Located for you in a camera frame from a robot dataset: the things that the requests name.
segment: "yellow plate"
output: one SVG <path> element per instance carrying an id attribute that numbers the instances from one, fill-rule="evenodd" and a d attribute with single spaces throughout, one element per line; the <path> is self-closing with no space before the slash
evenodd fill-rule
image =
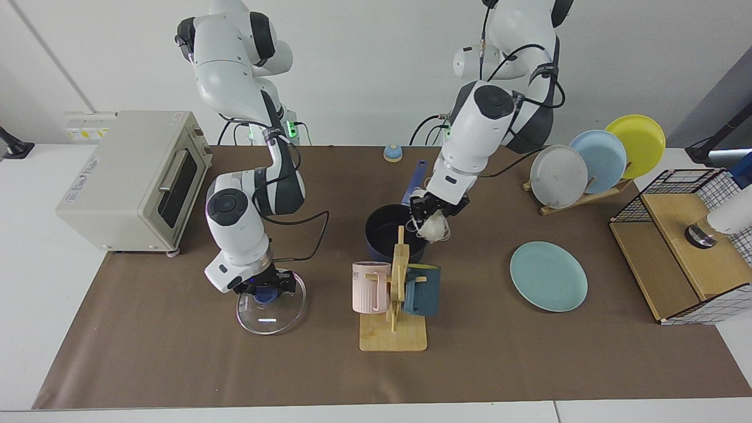
<path id="1" fill-rule="evenodd" d="M 623 178 L 642 176 L 658 164 L 666 150 L 666 135 L 655 121 L 642 114 L 628 114 L 608 124 L 606 130 L 624 144 L 626 161 L 631 163 Z"/>

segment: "black stand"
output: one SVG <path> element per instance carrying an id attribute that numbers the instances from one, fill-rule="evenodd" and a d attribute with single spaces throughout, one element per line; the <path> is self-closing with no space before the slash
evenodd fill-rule
<path id="1" fill-rule="evenodd" d="M 0 139 L 8 145 L 8 152 L 2 157 L 3 159 L 25 159 L 34 148 L 33 142 L 19 140 L 9 134 L 2 126 L 0 126 Z"/>
<path id="2" fill-rule="evenodd" d="M 701 147 L 687 147 L 684 151 L 690 156 L 690 159 L 694 163 L 699 163 L 706 166 L 712 166 L 712 160 L 710 159 L 710 152 L 716 148 L 721 141 L 723 141 L 731 132 L 734 132 L 742 122 L 744 122 L 749 116 L 752 116 L 752 102 L 746 105 L 736 116 L 726 122 L 718 132 L 713 134 L 706 143 Z"/>

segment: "light green plate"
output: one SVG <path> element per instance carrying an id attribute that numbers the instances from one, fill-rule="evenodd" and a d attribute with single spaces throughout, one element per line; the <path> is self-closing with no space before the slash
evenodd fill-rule
<path id="1" fill-rule="evenodd" d="M 534 306 L 549 312 L 576 309 L 587 295 L 587 277 L 577 259 L 549 242 L 528 242 L 509 263 L 517 290 Z"/>

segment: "pink mug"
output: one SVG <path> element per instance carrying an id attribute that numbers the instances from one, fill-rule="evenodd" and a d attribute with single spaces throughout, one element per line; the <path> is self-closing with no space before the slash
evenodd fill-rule
<path id="1" fill-rule="evenodd" d="M 387 277 L 392 274 L 392 265 L 380 261 L 353 263 L 353 310 L 373 315 L 389 308 Z"/>

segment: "white table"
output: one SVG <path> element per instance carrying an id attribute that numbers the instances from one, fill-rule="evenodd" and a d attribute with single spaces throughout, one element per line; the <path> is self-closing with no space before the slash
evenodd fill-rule
<path id="1" fill-rule="evenodd" d="M 38 145 L 26 160 L 0 163 L 2 297 L 0 409 L 28 410 L 105 253 L 65 225 L 54 209 L 89 145 Z M 681 150 L 658 170 L 698 167 Z M 752 380 L 752 313 L 719 325 L 747 380 Z M 752 398 L 600 400 L 383 406 L 126 409 L 0 412 L 0 421 L 730 421 L 748 422 Z"/>

